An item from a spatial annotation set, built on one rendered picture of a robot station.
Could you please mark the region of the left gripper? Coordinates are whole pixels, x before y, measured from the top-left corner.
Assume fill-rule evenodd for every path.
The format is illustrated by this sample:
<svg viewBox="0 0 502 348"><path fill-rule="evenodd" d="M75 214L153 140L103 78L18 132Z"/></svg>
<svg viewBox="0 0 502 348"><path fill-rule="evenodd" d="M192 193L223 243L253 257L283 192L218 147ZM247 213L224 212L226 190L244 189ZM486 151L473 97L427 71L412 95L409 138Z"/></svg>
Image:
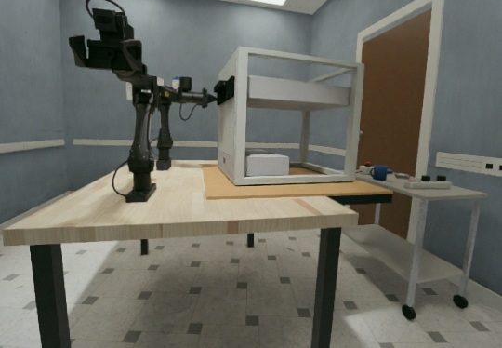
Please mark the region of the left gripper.
<svg viewBox="0 0 502 348"><path fill-rule="evenodd" d="M192 92L192 95L194 96L194 99L192 99L192 103L198 103L199 106L202 106L201 104L203 104L202 109L204 109L207 108L208 103L221 100L219 98L212 96L211 94L206 94L206 93L207 90L205 90L204 87L203 87L203 93Z"/></svg>

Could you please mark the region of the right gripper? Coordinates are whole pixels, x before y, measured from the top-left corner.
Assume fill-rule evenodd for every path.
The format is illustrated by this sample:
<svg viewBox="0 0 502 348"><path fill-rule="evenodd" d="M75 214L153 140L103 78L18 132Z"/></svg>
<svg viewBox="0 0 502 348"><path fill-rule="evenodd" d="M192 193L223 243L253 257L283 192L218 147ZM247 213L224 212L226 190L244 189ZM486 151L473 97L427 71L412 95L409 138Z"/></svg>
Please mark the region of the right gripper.
<svg viewBox="0 0 502 348"><path fill-rule="evenodd" d="M87 39L88 59L86 58L85 36L74 34L69 37L75 65L94 70L113 70L117 73L140 71L142 62L140 40L125 39L123 27L117 27L118 31L115 32L99 30L100 40Z"/></svg>

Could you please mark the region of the tan cardboard sheet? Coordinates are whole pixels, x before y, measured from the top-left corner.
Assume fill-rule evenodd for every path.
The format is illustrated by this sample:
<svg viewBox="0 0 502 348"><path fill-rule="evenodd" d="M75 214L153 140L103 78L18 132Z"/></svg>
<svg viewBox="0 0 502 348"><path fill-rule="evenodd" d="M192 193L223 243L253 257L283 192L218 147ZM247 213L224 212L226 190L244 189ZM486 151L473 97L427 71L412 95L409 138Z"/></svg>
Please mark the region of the tan cardboard sheet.
<svg viewBox="0 0 502 348"><path fill-rule="evenodd" d="M218 168L218 164L202 164L205 180L206 200L219 199L249 199L249 198L279 198L334 196L359 194L393 194L393 191L356 180L354 182L306 182L249 184L235 186L233 182ZM288 175L327 175L306 167L289 167Z"/></svg>

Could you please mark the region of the white server rack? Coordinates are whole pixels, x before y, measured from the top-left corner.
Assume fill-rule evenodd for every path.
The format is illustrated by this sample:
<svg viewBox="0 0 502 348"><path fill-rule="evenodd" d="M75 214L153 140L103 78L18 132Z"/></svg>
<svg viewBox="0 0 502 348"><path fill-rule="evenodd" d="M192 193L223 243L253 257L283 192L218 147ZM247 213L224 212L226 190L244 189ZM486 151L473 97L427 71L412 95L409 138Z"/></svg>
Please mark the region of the white server rack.
<svg viewBox="0 0 502 348"><path fill-rule="evenodd" d="M306 62L342 69L310 81L253 76L247 75L248 56ZM348 73L351 73L350 87L312 84ZM228 80L234 75L235 81L234 97L218 106L218 168L235 186L354 182L362 109L363 73L364 63L238 46L219 73L219 80ZM288 156L264 150L245 149L246 107L302 111L299 162L289 162ZM344 174L341 171L308 163L310 112L341 107L349 107ZM288 175L289 167L306 167L327 175L276 176Z"/></svg>

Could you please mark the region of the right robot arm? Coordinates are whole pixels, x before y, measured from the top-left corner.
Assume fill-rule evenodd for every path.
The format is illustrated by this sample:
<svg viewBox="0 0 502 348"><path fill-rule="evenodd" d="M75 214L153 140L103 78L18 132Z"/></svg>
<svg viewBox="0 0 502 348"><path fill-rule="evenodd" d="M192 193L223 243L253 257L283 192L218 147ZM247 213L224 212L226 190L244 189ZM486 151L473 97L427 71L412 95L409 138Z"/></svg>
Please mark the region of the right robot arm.
<svg viewBox="0 0 502 348"><path fill-rule="evenodd" d="M92 13L96 30L115 32L118 31L117 26L119 26L124 29L125 39L134 39L134 27L125 25L124 16L116 15L115 10L92 7ZM151 172L154 171L155 160L150 152L150 129L153 111L159 105L157 76L148 75L147 66L143 63L140 71L118 74L115 71L112 72L121 81L132 84L132 103L137 114L135 137L128 157L128 169L133 173L134 187L125 199L145 199L156 187L156 183L151 183Z"/></svg>

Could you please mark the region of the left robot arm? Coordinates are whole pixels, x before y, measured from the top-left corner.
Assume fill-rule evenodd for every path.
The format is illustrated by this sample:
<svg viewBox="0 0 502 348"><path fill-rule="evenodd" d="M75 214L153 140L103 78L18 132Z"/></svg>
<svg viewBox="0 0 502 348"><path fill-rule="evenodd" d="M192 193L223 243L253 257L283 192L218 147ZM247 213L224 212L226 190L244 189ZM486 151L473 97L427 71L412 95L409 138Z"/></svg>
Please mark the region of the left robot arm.
<svg viewBox="0 0 502 348"><path fill-rule="evenodd" d="M171 88L158 85L159 107L157 109L159 113L160 128L156 146L156 149L159 149L159 158L156 161L156 163L168 163L171 160L171 157L169 157L169 149L173 147L173 141L172 137L170 136L169 124L168 124L168 111L169 111L169 106L171 106L170 104L172 104L172 102L183 103L183 104L192 103L192 99L194 99L194 96L192 95L191 92L186 92L192 90L192 79L190 77L186 76L180 77L178 94L177 92L175 92L175 90ZM179 100L179 90L180 90L180 100Z"/></svg>

